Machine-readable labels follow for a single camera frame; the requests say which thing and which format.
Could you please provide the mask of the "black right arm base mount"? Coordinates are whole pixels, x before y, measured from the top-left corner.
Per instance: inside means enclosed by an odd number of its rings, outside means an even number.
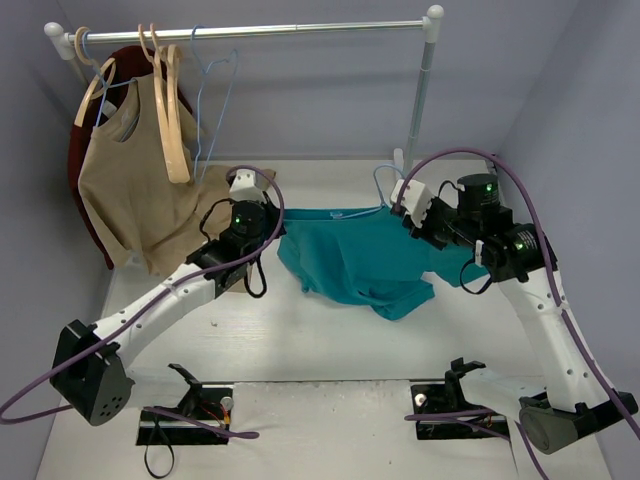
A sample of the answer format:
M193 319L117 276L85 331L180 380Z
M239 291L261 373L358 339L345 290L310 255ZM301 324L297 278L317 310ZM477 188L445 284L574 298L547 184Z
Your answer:
M443 379L410 384L413 415L427 416L426 420L414 420L419 441L490 438L510 441L506 419L486 407L469 403L462 393L460 380L485 367L482 362L465 362L460 357L451 362Z

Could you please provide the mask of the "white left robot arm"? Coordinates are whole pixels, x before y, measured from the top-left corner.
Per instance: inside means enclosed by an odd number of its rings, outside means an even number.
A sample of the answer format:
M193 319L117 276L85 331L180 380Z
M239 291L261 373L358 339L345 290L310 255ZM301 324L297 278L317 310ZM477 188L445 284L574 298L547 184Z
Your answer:
M155 339L231 290L247 287L266 246L285 232L284 213L269 198L231 204L229 226L123 311L89 325L74 320L61 331L50 383L90 425L113 419L135 384L131 365Z

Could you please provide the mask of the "teal t shirt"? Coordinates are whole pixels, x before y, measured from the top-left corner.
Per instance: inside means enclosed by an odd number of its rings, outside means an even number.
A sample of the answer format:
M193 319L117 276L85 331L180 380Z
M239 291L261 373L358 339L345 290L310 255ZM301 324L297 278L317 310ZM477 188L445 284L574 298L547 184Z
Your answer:
M486 276L471 252L412 238L388 208L287 209L277 255L301 290L368 306L396 321L435 297L433 273L456 288Z

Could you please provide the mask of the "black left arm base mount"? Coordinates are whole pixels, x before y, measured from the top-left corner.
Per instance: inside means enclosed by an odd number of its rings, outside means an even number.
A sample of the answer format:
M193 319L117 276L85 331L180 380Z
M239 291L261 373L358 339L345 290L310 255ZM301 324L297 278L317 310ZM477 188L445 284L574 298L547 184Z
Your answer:
M171 363L169 368L181 375L187 390L175 406L163 406L172 413L229 430L234 406L234 385L197 380L187 369ZM137 446L211 446L227 445L229 438L182 420L142 411L138 423Z

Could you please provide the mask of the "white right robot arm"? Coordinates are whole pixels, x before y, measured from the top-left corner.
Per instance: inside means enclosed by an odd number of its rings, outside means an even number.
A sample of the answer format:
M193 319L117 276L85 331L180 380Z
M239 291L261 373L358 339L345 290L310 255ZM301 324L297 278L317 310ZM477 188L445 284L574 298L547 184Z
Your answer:
M594 360L565 298L557 259L537 219L516 223L499 199L496 176L467 175L455 182L450 206L408 178L392 194L394 211L414 238L438 250L467 248L470 264L489 274L514 309L540 365L541 387L509 379L479 361L452 361L445 374L445 405L472 405L516 423L530 445L550 455L622 420L639 406L616 389Z

